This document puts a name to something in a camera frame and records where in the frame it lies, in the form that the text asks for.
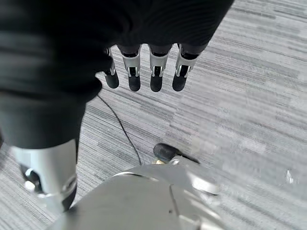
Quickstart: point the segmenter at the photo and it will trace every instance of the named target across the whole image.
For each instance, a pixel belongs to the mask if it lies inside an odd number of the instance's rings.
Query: black cable
[[[118,117],[117,114],[114,112],[114,110],[111,108],[111,106],[109,106],[108,103],[107,103],[104,99],[102,99],[101,96],[98,95],[97,97],[98,97],[103,103],[105,103],[107,107],[109,107],[109,109],[112,111],[112,113],[114,114],[114,116],[115,116],[116,119],[118,120],[118,122],[119,122],[119,124],[120,124],[120,126],[121,126],[121,129],[124,131],[124,133],[125,133],[125,135],[126,135],[128,141],[130,142],[130,144],[132,145],[132,147],[133,147],[133,149],[134,149],[136,155],[138,156],[139,164],[142,165],[142,161],[141,161],[140,155],[139,155],[138,151],[136,150],[136,148],[134,147],[134,144],[133,144],[132,141],[130,140],[130,138],[129,138],[129,136],[128,136],[128,134],[127,134],[127,132],[126,132],[124,126],[123,126],[123,124],[121,123],[121,121],[120,121],[120,119],[119,119],[119,117]]]

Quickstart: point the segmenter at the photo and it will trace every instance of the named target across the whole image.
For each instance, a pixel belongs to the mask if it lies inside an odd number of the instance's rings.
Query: black sleeve
[[[105,1],[0,0],[0,129],[21,148],[78,138],[86,103],[101,89],[95,73],[125,30]]]

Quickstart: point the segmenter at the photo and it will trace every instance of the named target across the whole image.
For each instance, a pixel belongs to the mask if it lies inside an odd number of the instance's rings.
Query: black fingertip
[[[182,91],[184,86],[186,85],[186,81],[187,78],[185,78],[184,76],[177,77],[175,75],[173,79],[173,89],[177,92]]]
[[[134,92],[138,91],[141,87],[140,77],[131,76],[128,78],[129,78],[129,88]]]
[[[119,86],[117,73],[115,72],[114,75],[106,75],[106,83],[110,88],[116,89]]]
[[[159,92],[162,88],[162,77],[151,77],[150,79],[150,88],[154,92]]]

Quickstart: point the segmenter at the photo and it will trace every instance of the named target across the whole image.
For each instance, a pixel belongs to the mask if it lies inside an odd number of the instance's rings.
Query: silver metal leg
[[[176,156],[111,177],[48,230],[224,230],[218,193],[201,165]]]

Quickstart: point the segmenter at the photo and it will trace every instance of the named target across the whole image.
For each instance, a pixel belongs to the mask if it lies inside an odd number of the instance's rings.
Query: black joint
[[[172,45],[166,45],[166,46],[155,46],[149,44],[151,53],[157,57],[163,57],[166,54],[168,54],[169,50],[172,48]]]
[[[136,57],[139,54],[139,49],[141,45],[134,45],[134,46],[121,46],[118,45],[118,48],[122,55],[128,58]]]
[[[106,74],[106,83],[107,85],[112,88],[112,89],[116,89],[119,86],[119,80],[118,80],[118,76],[117,73],[115,72],[114,75],[111,75],[111,72],[105,72]]]
[[[77,193],[77,186],[73,190],[73,192],[65,199],[62,201],[62,205],[64,207],[64,212],[68,211],[69,208],[71,207],[71,204],[73,203]]]

